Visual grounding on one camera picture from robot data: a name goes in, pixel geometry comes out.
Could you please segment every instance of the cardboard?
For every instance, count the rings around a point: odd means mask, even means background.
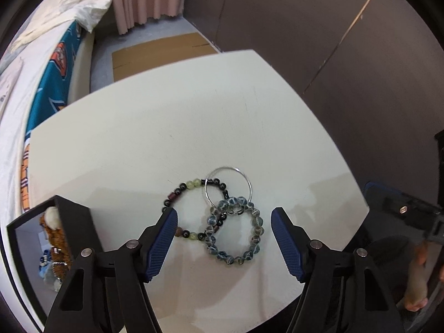
[[[144,42],[112,54],[114,81],[172,62],[216,53],[197,32]]]

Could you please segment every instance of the black box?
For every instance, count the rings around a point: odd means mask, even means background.
[[[39,276],[39,262],[43,254],[41,232],[44,232],[39,219],[51,206],[56,206],[59,210],[62,230],[72,261],[85,248],[103,252],[89,208],[58,195],[39,204],[7,226],[12,256],[22,286],[43,324],[46,323],[57,295],[55,291],[45,286],[43,279]]]

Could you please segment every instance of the beaded bracelet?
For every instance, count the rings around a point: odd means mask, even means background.
[[[221,200],[217,207],[212,206],[210,208],[211,215],[208,217],[208,226],[205,229],[205,243],[208,248],[208,252],[211,255],[215,255],[220,261],[225,261],[229,266],[235,261],[242,265],[244,261],[250,261],[254,254],[259,253],[259,242],[261,241],[261,235],[264,233],[264,228],[262,225],[264,223],[263,219],[259,216],[260,211],[255,209],[254,204],[249,202],[243,196]],[[214,233],[216,232],[214,222],[218,221],[219,217],[222,215],[241,215],[243,213],[250,213],[253,218],[251,223],[253,225],[253,236],[251,237],[251,244],[249,249],[243,253],[242,256],[237,256],[234,258],[232,255],[227,254],[224,250],[218,250],[216,243],[216,238]]]
[[[222,191],[224,198],[225,199],[229,198],[228,191],[226,189],[226,184],[221,183],[219,179],[217,179],[217,178],[208,179],[208,181],[206,183],[208,185],[217,186],[219,188],[219,190]],[[205,179],[198,179],[198,178],[193,181],[190,180],[186,183],[181,183],[177,189],[175,189],[173,192],[171,192],[168,195],[168,199],[166,199],[163,202],[164,207],[162,208],[162,213],[165,211],[165,209],[167,207],[172,206],[173,202],[182,194],[182,192],[184,192],[187,189],[192,190],[194,188],[197,188],[197,187],[200,187],[203,185],[205,185]],[[219,230],[219,228],[223,225],[223,221],[226,219],[226,217],[227,217],[226,213],[221,214],[218,220],[208,221],[208,224],[214,223],[214,231],[217,232]],[[175,236],[189,238],[190,240],[200,240],[200,241],[204,240],[204,238],[206,237],[205,233],[190,232],[189,230],[182,229],[180,226],[177,227]]]

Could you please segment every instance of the ribbed blue rubber pad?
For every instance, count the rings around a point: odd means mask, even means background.
[[[146,282],[150,282],[153,277],[159,274],[176,233],[177,222],[177,213],[172,210],[148,253],[147,270],[145,272]]]
[[[287,264],[288,271],[291,275],[295,276],[297,280],[301,281],[305,275],[302,268],[301,253],[276,210],[271,212],[271,228],[277,245],[279,245],[279,249]]]

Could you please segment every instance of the white table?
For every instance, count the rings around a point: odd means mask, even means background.
[[[270,228],[275,207],[333,249],[345,247],[368,212],[327,132],[255,52],[146,71],[49,118],[32,133],[31,203],[59,194],[90,207],[105,250],[116,249],[157,221],[179,183],[221,165],[251,180],[266,230],[260,253],[243,266],[226,266],[202,243],[175,238],[147,291],[166,333],[247,332],[302,291]],[[236,173],[218,176],[230,195],[247,195]],[[180,226],[203,230],[203,189],[184,194],[175,208]],[[240,253],[250,230],[246,215],[229,218],[217,245]]]

